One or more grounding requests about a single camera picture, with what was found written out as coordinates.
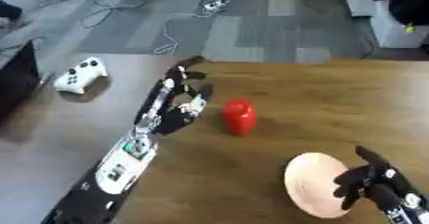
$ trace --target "plate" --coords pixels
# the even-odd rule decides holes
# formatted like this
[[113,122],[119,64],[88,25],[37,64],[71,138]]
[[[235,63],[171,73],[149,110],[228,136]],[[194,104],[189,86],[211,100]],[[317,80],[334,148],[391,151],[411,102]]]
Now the plate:
[[319,152],[293,158],[284,171],[284,185],[293,202],[304,212],[319,218],[337,218],[342,198],[333,196],[338,185],[333,179],[347,169],[339,160]]

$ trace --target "wooden table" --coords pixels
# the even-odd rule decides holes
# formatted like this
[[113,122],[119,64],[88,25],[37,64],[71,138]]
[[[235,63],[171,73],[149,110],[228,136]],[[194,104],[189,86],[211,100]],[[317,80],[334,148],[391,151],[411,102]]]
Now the wooden table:
[[[289,158],[320,151],[360,166],[356,145],[381,153],[429,191],[428,63],[207,63],[197,70],[211,74],[213,100],[199,122],[161,142],[118,223],[387,223],[369,201],[321,220],[285,193]],[[256,107],[257,124],[246,137],[222,129],[219,110],[230,98]]]
[[[57,62],[60,74],[91,54]],[[0,223],[37,224],[129,129],[148,89],[181,57],[99,55],[109,80],[88,96],[48,85],[0,131]],[[293,155],[328,153],[349,166],[360,144],[379,151],[428,190],[429,65],[339,61],[321,65],[207,63],[215,85],[198,123],[160,141],[159,155],[119,214],[122,224],[386,223],[361,202],[343,219],[297,210],[282,186]],[[230,136],[218,112],[244,97],[258,120]]]

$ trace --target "gray carpet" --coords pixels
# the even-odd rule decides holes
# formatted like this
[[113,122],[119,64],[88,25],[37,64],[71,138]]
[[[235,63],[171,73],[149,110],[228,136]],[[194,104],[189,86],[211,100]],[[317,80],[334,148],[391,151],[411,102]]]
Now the gray carpet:
[[[42,65],[53,67],[70,53],[153,54],[178,42],[164,55],[203,55],[218,60],[320,62],[332,57],[427,59],[419,50],[381,50],[367,19],[352,20],[345,0],[230,0],[224,11],[202,15],[211,0],[146,0],[133,10],[113,11],[99,26],[84,29],[81,20],[102,9],[93,0],[6,0],[27,10],[32,22],[0,38],[0,48],[35,42]],[[132,6],[132,0],[98,0],[112,7]],[[103,14],[86,18],[97,23]]]

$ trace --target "white game controller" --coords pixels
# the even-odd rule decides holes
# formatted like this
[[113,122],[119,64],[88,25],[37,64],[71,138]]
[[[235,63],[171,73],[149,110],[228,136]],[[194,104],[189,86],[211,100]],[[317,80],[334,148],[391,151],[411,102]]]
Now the white game controller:
[[107,77],[104,63],[97,57],[89,57],[57,78],[54,87],[57,91],[82,95],[84,88],[98,77]]

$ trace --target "black bag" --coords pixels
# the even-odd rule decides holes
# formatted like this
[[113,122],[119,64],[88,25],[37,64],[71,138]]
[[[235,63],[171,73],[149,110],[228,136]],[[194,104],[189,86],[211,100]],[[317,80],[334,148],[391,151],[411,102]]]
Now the black bag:
[[429,25],[429,0],[392,0],[389,10],[404,25]]

